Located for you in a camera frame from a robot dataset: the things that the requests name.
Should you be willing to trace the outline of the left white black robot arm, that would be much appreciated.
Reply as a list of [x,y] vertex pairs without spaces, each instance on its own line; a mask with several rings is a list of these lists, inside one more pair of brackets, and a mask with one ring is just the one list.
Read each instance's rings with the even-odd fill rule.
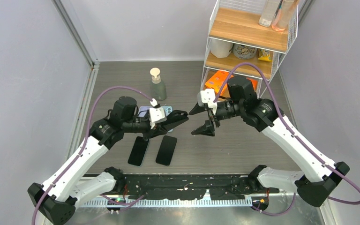
[[132,97],[120,97],[107,115],[91,124],[79,148],[43,183],[32,183],[27,193],[35,207],[33,219],[41,213],[51,224],[64,225],[75,211],[94,197],[111,191],[120,194],[125,188],[123,173],[114,167],[81,185],[78,181],[91,166],[126,133],[140,133],[142,139],[165,135],[168,130],[187,120],[183,113],[166,113],[151,100],[151,107],[138,117],[139,107]]

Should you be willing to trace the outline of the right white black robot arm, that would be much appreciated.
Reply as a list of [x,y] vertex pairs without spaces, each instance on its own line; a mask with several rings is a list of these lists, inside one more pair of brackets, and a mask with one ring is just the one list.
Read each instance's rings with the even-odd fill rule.
[[214,102],[215,91],[205,89],[198,93],[198,102],[191,115],[207,112],[208,119],[192,135],[215,136],[220,121],[241,117],[258,132],[273,140],[299,166],[300,171],[275,170],[265,165],[257,166],[248,175],[249,187],[254,192],[277,188],[297,193],[306,203],[320,207],[341,182],[350,168],[345,162],[329,161],[329,167],[314,157],[321,155],[309,141],[296,132],[291,133],[289,119],[282,110],[277,111],[270,99],[257,97],[252,82],[244,76],[227,81],[230,98]]

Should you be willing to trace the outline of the bare black phone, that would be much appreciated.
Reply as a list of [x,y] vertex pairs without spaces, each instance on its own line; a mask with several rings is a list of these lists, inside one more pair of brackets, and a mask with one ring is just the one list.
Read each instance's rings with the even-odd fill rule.
[[134,166],[141,166],[149,146],[150,140],[141,136],[136,137],[127,163]]
[[163,137],[156,157],[157,164],[165,166],[170,165],[174,150],[176,148],[177,140],[177,138],[167,135]]

